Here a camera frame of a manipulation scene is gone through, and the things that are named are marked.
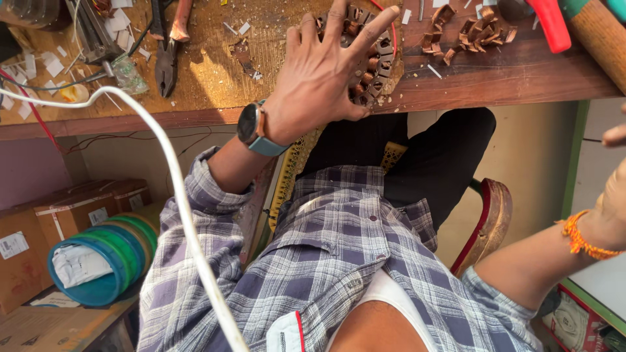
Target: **thigh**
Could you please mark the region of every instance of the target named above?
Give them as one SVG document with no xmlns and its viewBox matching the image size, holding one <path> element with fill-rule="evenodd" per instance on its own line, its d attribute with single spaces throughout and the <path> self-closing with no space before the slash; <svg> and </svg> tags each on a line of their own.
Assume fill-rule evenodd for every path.
<svg viewBox="0 0 626 352">
<path fill-rule="evenodd" d="M 426 198 L 438 230 L 470 184 L 495 127 L 487 108 L 446 112 L 409 140 L 409 148 L 385 176 L 385 198 L 395 207 Z"/>
<path fill-rule="evenodd" d="M 384 114 L 329 123 L 297 178 L 331 166 L 380 166 L 387 141 L 398 129 L 406 136 L 406 117 L 406 113 Z"/>
</svg>

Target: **teal watch strap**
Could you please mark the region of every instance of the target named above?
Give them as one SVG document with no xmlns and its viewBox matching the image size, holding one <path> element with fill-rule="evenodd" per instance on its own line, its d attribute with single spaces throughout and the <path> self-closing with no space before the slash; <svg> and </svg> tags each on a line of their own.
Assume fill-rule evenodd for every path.
<svg viewBox="0 0 626 352">
<path fill-rule="evenodd" d="M 261 100 L 259 102 L 259 105 L 263 105 L 263 103 L 265 103 L 265 99 Z M 259 137 L 254 142 L 252 142 L 252 144 L 250 144 L 248 149 L 253 152 L 265 155 L 266 157 L 275 157 L 282 154 L 282 152 L 287 150 L 287 148 L 289 148 L 290 146 L 291 145 L 288 145 L 286 147 L 278 145 L 265 137 Z"/>
</svg>

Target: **purple wall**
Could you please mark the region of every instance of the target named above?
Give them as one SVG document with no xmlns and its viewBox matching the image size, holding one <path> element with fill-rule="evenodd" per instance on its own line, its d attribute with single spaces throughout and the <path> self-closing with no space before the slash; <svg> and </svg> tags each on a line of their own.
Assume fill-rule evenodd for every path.
<svg viewBox="0 0 626 352">
<path fill-rule="evenodd" d="M 0 141 L 0 209 L 69 186 L 63 158 L 47 138 Z"/>
</svg>

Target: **smartwatch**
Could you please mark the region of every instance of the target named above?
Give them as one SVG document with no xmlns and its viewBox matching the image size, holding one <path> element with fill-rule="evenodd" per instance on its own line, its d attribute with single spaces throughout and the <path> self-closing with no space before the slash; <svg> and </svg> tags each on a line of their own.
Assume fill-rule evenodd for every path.
<svg viewBox="0 0 626 352">
<path fill-rule="evenodd" d="M 291 145 L 278 145 L 265 138 L 265 110 L 262 108 L 264 102 L 265 99 L 259 102 L 253 101 L 241 111 L 237 123 L 237 136 L 253 152 L 266 157 L 275 157 Z"/>
</svg>

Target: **white undershirt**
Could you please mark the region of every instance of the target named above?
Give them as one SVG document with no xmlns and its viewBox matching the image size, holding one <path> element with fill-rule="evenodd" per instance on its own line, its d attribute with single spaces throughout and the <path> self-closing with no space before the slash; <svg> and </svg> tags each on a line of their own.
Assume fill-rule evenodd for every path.
<svg viewBox="0 0 626 352">
<path fill-rule="evenodd" d="M 374 274 L 372 283 L 370 283 L 369 287 L 365 291 L 365 294 L 359 303 L 354 306 L 354 308 L 369 301 L 385 302 L 396 308 L 409 321 L 409 323 L 411 323 L 415 331 L 417 331 L 419 337 L 422 341 L 424 341 L 428 352 L 437 352 L 437 347 L 434 343 L 433 337 L 430 335 L 430 332 L 428 332 L 428 328 L 424 324 L 422 317 L 419 315 L 417 308 L 415 308 L 415 304 L 413 304 L 406 291 L 400 287 L 400 285 L 392 279 L 385 270 L 379 269 Z M 339 329 L 341 329 L 341 325 L 339 325 L 339 328 L 335 330 L 331 339 L 328 341 L 326 352 L 331 349 L 332 342 L 335 340 L 335 335 L 337 335 Z"/>
</svg>

